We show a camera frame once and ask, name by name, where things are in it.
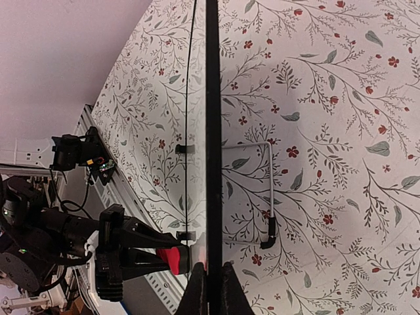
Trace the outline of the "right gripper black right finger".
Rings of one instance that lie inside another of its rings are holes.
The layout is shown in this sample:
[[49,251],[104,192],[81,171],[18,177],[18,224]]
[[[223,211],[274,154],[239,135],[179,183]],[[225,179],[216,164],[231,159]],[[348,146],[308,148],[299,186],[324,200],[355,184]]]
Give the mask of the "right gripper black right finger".
[[220,303],[222,315],[254,315],[230,262],[224,263],[222,267]]

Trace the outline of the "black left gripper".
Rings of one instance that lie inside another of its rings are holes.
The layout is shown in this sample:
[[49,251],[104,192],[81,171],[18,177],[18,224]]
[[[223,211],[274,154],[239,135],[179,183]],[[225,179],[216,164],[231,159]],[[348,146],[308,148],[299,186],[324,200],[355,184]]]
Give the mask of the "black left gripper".
[[[95,250],[95,288],[100,299],[122,301],[123,280],[170,270],[160,257],[135,248],[168,249],[182,245],[171,233],[160,233],[135,217],[124,218],[124,208],[112,204],[99,217]],[[119,235],[123,227],[120,252]]]

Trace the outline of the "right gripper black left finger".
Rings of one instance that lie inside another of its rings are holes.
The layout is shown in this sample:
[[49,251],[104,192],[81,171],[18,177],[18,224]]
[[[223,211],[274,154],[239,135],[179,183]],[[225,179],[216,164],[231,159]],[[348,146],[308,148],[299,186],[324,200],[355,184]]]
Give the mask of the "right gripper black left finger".
[[207,273],[202,262],[197,262],[191,272],[190,281],[180,300],[176,315],[207,314]]

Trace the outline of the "red whiteboard eraser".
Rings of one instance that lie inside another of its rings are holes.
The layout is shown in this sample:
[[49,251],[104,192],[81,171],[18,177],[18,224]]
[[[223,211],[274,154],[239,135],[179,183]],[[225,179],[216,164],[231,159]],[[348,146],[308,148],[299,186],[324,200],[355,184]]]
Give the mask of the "red whiteboard eraser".
[[157,249],[156,255],[169,265],[174,275],[187,274],[190,271],[190,250],[186,245],[170,249]]

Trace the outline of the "white whiteboard black frame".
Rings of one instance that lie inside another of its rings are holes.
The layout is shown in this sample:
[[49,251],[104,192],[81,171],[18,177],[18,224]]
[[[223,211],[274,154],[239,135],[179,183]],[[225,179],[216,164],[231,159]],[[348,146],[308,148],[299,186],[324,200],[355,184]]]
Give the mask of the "white whiteboard black frame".
[[216,89],[216,1],[194,1],[186,70],[185,214],[192,266],[206,272],[217,263],[219,233],[220,102]]

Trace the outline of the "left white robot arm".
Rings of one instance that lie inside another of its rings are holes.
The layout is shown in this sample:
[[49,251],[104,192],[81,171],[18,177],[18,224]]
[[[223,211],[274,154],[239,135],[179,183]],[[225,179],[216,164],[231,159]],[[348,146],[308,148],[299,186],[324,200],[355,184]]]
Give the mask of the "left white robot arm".
[[190,270],[189,249],[112,204],[97,220],[47,208],[42,193],[22,177],[1,184],[1,271],[31,293],[50,290],[55,266],[94,265],[100,299],[120,302],[123,282],[148,274]]

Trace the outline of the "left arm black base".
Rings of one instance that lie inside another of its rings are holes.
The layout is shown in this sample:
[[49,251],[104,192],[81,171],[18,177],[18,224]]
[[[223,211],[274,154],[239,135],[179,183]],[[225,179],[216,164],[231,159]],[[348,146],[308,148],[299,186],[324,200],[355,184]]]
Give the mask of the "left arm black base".
[[116,162],[112,159],[96,127],[89,127],[82,136],[53,136],[52,141],[54,153],[50,165],[52,170],[66,172],[76,167],[86,167],[93,178],[98,179],[103,186],[110,182]]

